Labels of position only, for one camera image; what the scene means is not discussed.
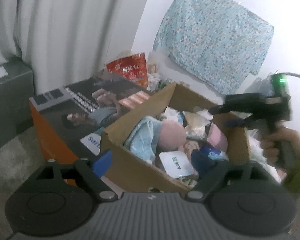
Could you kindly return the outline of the blue checked towel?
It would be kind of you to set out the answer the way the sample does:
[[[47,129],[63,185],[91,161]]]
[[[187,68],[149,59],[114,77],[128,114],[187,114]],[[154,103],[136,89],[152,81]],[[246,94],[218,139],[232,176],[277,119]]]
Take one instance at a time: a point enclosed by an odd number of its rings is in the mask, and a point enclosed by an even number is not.
[[[148,164],[155,161],[155,153],[159,141],[161,122],[152,117],[145,116],[132,130],[124,146],[139,159]]]

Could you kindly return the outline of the floral teal wall cloth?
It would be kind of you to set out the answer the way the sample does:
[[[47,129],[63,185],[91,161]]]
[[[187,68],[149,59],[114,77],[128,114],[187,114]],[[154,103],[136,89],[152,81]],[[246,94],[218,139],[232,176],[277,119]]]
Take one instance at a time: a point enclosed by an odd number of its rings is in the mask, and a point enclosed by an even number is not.
[[[273,25],[233,0],[174,0],[153,49],[227,95],[259,73],[273,35]]]

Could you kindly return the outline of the pink plush pig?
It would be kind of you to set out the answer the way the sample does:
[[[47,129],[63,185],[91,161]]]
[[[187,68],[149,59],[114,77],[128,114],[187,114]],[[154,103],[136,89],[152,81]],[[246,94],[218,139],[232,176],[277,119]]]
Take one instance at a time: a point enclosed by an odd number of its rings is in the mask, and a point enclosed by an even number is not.
[[[161,122],[158,146],[164,151],[180,149],[186,143],[186,131],[183,125],[176,121]]]

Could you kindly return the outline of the blue tissue package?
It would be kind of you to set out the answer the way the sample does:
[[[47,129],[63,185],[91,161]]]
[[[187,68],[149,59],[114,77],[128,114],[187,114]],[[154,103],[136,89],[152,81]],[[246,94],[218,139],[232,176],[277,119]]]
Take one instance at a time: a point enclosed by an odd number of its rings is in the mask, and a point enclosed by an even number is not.
[[[206,175],[219,161],[224,160],[229,160],[225,152],[208,146],[193,150],[190,157],[191,164],[199,177]]]

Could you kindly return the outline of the grey square pouch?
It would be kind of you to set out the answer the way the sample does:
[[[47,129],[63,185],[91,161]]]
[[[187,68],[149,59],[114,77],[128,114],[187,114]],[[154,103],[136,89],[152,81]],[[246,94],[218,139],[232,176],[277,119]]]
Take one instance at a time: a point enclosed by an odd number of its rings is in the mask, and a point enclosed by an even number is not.
[[[194,168],[184,152],[161,152],[159,158],[166,173],[173,179],[194,174]]]

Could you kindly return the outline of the red orange snack bag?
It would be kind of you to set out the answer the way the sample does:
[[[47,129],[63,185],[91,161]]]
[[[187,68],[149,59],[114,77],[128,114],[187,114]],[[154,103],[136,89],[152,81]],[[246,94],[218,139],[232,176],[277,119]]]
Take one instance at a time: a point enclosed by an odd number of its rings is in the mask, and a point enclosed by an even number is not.
[[[106,68],[108,72],[117,73],[143,88],[147,88],[148,86],[146,57],[144,53],[117,59],[106,64]]]

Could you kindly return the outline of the orange printed appliance box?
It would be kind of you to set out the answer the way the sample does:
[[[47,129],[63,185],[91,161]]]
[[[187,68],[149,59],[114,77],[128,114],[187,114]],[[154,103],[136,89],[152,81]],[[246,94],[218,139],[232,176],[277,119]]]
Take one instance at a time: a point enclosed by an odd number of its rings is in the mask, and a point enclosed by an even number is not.
[[[30,108],[45,160],[71,164],[99,157],[104,129],[152,96],[117,74],[96,77],[30,98]]]

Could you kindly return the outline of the green floral scrunchie cloth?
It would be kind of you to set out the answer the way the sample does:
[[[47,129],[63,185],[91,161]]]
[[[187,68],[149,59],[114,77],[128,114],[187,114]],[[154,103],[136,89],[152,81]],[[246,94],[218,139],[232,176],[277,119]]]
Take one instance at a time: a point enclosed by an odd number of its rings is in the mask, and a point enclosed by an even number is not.
[[[188,177],[180,177],[177,179],[183,185],[186,185],[190,188],[194,188],[197,185],[197,177],[188,176]]]

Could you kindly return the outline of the grey curtain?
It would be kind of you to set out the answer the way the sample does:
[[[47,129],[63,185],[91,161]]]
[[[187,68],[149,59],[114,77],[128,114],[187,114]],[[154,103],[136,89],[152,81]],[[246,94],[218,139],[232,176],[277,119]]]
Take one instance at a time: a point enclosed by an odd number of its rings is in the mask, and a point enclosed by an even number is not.
[[[29,65],[37,93],[89,78],[132,49],[146,2],[0,0],[0,65]]]

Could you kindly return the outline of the blue tissue box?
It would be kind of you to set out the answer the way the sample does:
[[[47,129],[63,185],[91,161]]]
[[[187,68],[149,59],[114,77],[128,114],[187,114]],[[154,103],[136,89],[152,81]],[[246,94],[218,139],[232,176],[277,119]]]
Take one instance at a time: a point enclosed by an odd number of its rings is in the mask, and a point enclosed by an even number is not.
[[[164,111],[164,116],[167,120],[176,121],[179,124],[183,125],[184,123],[184,115],[182,112],[175,110],[171,107],[166,107]]]

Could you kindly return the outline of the grey cabinet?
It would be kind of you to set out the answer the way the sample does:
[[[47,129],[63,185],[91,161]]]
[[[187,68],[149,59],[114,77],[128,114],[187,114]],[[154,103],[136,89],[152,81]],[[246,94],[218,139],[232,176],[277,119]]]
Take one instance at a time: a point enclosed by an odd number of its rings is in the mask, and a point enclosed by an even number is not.
[[[0,65],[0,148],[32,126],[33,72],[18,59]]]

